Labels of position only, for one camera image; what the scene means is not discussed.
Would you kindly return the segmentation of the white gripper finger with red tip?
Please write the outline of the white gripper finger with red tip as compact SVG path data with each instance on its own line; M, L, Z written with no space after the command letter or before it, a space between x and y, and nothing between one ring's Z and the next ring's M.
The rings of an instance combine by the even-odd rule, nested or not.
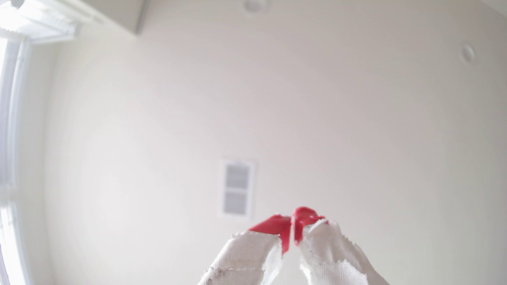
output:
M388 284L336 221L304 206L296 208L293 217L295 245L308 284Z
M289 249L292 217L275 214L231 236L198 284L271 284Z

